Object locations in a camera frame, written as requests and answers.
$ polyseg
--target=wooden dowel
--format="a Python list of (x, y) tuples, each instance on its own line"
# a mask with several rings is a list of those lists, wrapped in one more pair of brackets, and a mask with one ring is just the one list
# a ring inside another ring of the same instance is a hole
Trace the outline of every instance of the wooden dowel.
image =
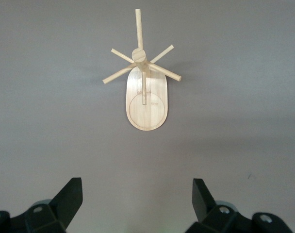
[(119, 51), (117, 51), (115, 49), (112, 49), (111, 52), (116, 54), (117, 56), (123, 58), (124, 60), (130, 62), (130, 63), (134, 63), (134, 61), (131, 58), (129, 58), (128, 56), (122, 54), (121, 52), (119, 52)]
[(111, 76), (109, 76), (108, 78), (102, 80), (104, 82), (104, 84), (107, 84), (108, 82), (118, 78), (119, 76), (127, 73), (128, 71), (132, 70), (133, 68), (135, 68), (137, 65), (136, 63), (132, 63), (129, 66), (127, 66), (126, 68), (121, 69), (120, 71), (116, 72), (115, 74), (112, 74)]
[(168, 77), (174, 79), (174, 80), (177, 80), (177, 81), (180, 81), (181, 80), (181, 76), (180, 75), (177, 75), (167, 69), (164, 69), (162, 67), (159, 67), (158, 65), (156, 64), (153, 64), (151, 62), (147, 62), (148, 66), (151, 68), (151, 69), (154, 69), (154, 70), (157, 70), (161, 73), (163, 73), (164, 75), (167, 75)]
[(137, 25), (138, 48), (143, 49), (142, 23), (141, 23), (140, 9), (136, 9), (136, 25)]
[(168, 48), (166, 48), (163, 52), (161, 52), (158, 56), (156, 56), (153, 60), (151, 60), (151, 63), (157, 62), (159, 59), (164, 57), (167, 53), (173, 50), (173, 45), (170, 45)]
[(142, 73), (142, 104), (147, 104), (147, 73)]

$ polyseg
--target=wooden stand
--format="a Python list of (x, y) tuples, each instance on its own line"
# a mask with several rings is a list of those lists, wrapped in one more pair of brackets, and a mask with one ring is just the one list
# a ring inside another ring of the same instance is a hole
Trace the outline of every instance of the wooden stand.
[(126, 92), (126, 113), (131, 124), (143, 131), (160, 127), (168, 113), (167, 80), (165, 75), (177, 81), (181, 76), (154, 64), (174, 47), (171, 45), (150, 62), (143, 50), (141, 11), (136, 9), (138, 48), (132, 52), (132, 59), (112, 49), (111, 52), (131, 64), (103, 80), (106, 84), (126, 72), (128, 76)]

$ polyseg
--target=gray surface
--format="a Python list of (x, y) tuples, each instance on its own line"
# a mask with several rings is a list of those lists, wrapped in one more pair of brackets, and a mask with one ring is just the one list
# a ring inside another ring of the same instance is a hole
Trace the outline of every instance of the gray surface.
[[(136, 47), (167, 78), (162, 127), (127, 120)], [(182, 233), (192, 179), (246, 217), (295, 232), (295, 1), (0, 1), (0, 209), (12, 216), (82, 177), (69, 233)]]

